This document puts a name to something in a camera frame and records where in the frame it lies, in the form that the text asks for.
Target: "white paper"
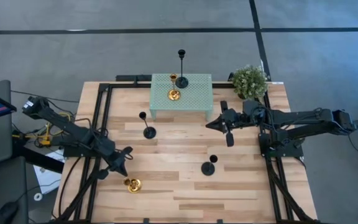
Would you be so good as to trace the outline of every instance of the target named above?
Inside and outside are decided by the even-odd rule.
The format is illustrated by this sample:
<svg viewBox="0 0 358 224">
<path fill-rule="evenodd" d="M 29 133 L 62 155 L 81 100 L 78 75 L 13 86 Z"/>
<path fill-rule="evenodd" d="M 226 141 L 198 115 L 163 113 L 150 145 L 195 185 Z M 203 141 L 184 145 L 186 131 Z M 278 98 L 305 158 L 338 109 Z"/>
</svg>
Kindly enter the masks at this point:
<svg viewBox="0 0 358 224">
<path fill-rule="evenodd" d="M 56 150 L 55 152 L 51 152 L 46 154 L 46 156 L 54 158 L 60 162 L 65 162 L 65 158 L 61 155 L 63 155 L 63 150 Z M 38 184 L 40 186 L 42 185 L 49 185 L 52 182 L 56 181 L 56 180 L 60 180 L 62 178 L 62 175 L 50 170 L 47 170 L 45 168 L 39 167 L 39 166 L 34 166 L 34 170 L 35 170 L 35 174 L 37 176 L 38 179 Z M 41 192 L 42 194 L 47 194 L 53 190 L 55 190 L 56 188 L 58 188 L 60 185 L 60 181 L 56 181 L 54 184 L 52 184 L 51 186 L 43 186 L 41 187 Z"/>
</svg>

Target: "green mesh shelf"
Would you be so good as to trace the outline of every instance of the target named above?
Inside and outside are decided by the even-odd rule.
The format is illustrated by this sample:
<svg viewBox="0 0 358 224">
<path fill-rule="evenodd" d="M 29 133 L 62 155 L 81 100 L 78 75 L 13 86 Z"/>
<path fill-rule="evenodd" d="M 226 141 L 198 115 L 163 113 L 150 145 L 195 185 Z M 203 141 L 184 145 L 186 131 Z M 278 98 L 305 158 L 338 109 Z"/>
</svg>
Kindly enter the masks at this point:
<svg viewBox="0 0 358 224">
<path fill-rule="evenodd" d="M 153 119 L 157 110 L 205 111 L 208 119 L 213 112 L 211 74 L 183 74 L 189 80 L 189 85 L 182 89 L 175 86 L 181 94 L 177 101 L 168 99 L 168 92 L 172 89 L 170 75 L 152 75 L 150 112 Z"/>
</svg>

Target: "black candlestick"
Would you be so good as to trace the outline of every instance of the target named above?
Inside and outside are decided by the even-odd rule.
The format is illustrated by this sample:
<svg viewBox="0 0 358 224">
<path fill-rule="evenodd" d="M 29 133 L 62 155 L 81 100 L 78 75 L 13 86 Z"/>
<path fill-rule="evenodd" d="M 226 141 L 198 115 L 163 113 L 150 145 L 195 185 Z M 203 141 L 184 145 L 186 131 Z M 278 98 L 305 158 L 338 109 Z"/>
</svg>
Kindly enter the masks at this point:
<svg viewBox="0 0 358 224">
<path fill-rule="evenodd" d="M 186 88 L 189 85 L 189 80 L 186 77 L 183 77 L 183 58 L 185 57 L 185 50 L 181 49 L 178 51 L 179 58 L 180 58 L 180 77 L 177 78 L 175 82 L 178 88 Z"/>
<path fill-rule="evenodd" d="M 146 128 L 143 130 L 143 136 L 147 139 L 152 139 L 155 137 L 157 131 L 153 127 L 149 127 L 146 122 L 146 113 L 140 112 L 139 117 L 144 120 L 144 123 L 146 124 Z"/>
<path fill-rule="evenodd" d="M 210 162 L 204 162 L 203 165 L 201 165 L 201 171 L 204 175 L 212 175 L 215 173 L 214 163 L 218 161 L 218 157 L 212 155 L 209 157 L 209 161 Z"/>
</svg>

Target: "wooden plank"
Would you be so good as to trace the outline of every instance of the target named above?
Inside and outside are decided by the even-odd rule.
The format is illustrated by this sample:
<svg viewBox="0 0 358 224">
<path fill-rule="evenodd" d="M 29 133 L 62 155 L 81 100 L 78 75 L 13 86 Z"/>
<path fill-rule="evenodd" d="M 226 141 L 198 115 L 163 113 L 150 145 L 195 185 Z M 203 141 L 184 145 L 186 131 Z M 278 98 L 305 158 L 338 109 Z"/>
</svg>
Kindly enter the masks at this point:
<svg viewBox="0 0 358 224">
<path fill-rule="evenodd" d="M 98 82 L 84 84 L 77 118 L 92 118 L 98 85 Z M 226 100 L 230 108 L 242 111 L 242 100 L 232 89 L 214 89 L 213 93 L 213 119 L 221 112 L 221 100 Z M 269 83 L 268 93 L 272 108 L 290 110 L 284 85 Z M 274 222 L 269 180 L 257 140 L 259 129 L 234 130 L 235 146 L 226 147 L 222 133 L 205 128 L 204 113 L 158 112 L 157 119 L 152 121 L 149 97 L 148 88 L 113 89 L 107 125 L 109 138 L 116 142 L 118 149 L 133 147 L 134 159 L 126 161 L 126 169 L 129 177 L 140 179 L 143 186 L 139 193 L 131 194 L 122 184 L 124 177 L 115 172 L 99 180 L 92 222 L 134 223 L 142 222 L 143 218 L 155 223 L 206 223 L 217 219 L 227 223 Z M 147 113 L 148 124 L 157 130 L 154 139 L 143 137 L 145 125 L 138 117 L 141 111 Z M 86 121 L 79 124 L 89 126 Z M 218 157 L 215 173 L 205 176 L 201 165 L 211 155 Z M 66 161 L 62 180 L 74 160 Z M 316 218 L 304 167 L 291 158 L 284 158 L 283 164 L 289 191 L 305 212 Z M 62 208 L 68 206 L 78 191 L 82 167 L 83 159 L 68 181 Z M 285 217 L 281 194 L 279 197 Z M 58 214 L 57 209 L 58 198 L 54 215 Z"/>
</svg>

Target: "table leg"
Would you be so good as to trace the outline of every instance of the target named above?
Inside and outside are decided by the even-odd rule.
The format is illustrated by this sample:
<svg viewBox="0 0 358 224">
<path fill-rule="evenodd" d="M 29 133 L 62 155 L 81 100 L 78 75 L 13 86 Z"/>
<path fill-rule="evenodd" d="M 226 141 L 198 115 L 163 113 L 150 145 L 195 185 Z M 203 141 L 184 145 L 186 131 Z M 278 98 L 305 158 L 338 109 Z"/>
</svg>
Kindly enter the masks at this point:
<svg viewBox="0 0 358 224">
<path fill-rule="evenodd" d="M 156 110 L 150 110 L 150 114 L 152 115 L 153 121 L 155 121 L 156 116 L 157 116 L 157 111 Z"/>
<path fill-rule="evenodd" d="M 214 110 L 208 110 L 205 111 L 205 119 L 209 121 L 211 119 L 212 114 L 214 113 Z"/>
</svg>

